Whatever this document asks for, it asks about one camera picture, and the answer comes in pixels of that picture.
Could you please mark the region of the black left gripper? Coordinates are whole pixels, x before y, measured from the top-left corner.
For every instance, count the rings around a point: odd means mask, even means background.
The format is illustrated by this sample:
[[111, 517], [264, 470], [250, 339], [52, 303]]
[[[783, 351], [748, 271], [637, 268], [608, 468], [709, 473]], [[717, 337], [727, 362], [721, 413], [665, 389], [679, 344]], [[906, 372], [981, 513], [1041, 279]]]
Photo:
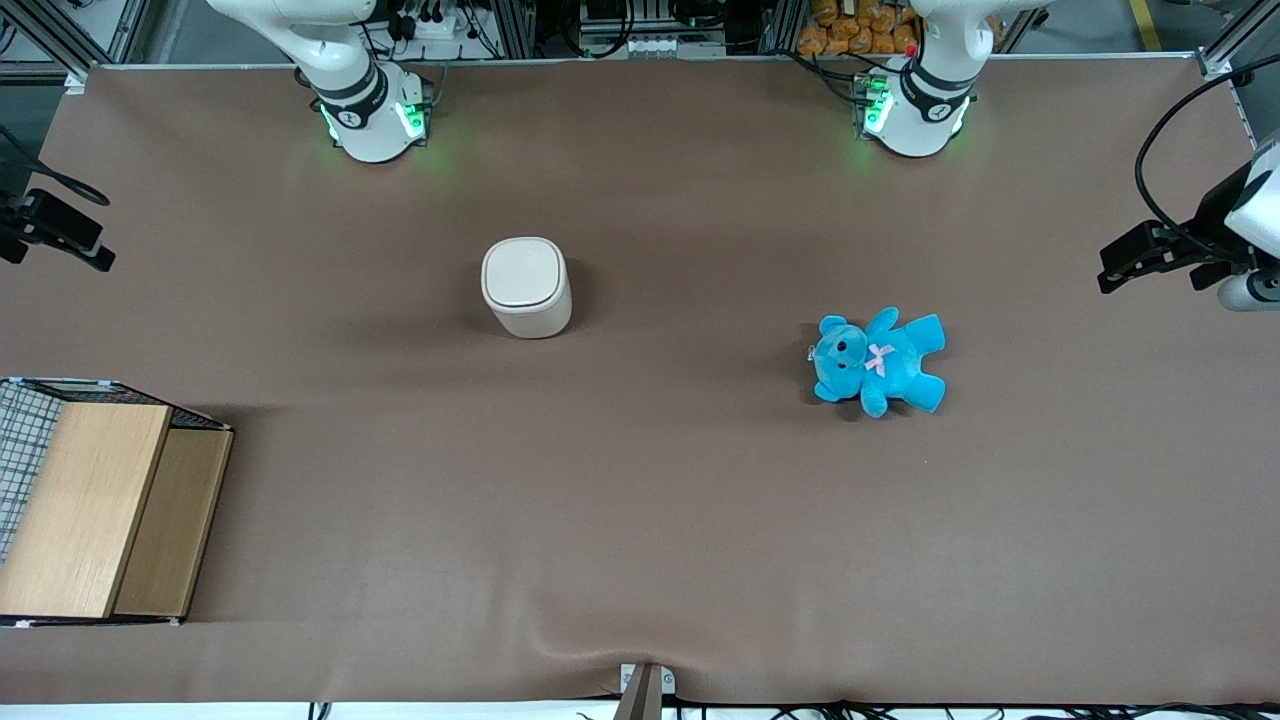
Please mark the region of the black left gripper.
[[1235, 231], [1226, 227], [1226, 217], [1235, 208], [1251, 164], [1245, 161], [1220, 181], [1201, 199], [1196, 213], [1174, 224], [1190, 240], [1174, 240], [1166, 268], [1166, 228], [1160, 222], [1142, 222], [1100, 250], [1102, 270], [1098, 274], [1101, 293], [1114, 293], [1126, 282], [1184, 266], [1190, 270], [1194, 291], [1206, 291], [1229, 277], [1253, 269], [1253, 251]]

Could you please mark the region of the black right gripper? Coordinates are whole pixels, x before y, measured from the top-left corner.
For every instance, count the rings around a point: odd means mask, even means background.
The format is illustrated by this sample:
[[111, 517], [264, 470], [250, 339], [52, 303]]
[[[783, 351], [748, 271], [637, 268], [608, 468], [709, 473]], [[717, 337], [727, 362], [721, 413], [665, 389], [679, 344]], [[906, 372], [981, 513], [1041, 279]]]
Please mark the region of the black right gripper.
[[[45, 200], [50, 193], [32, 190], [23, 196], [1, 191], [0, 258], [22, 264], [28, 252], [23, 241], [44, 241], [68, 252], [97, 272], [110, 272], [116, 255], [102, 245], [102, 227], [61, 200]], [[33, 213], [40, 205], [40, 225]]]

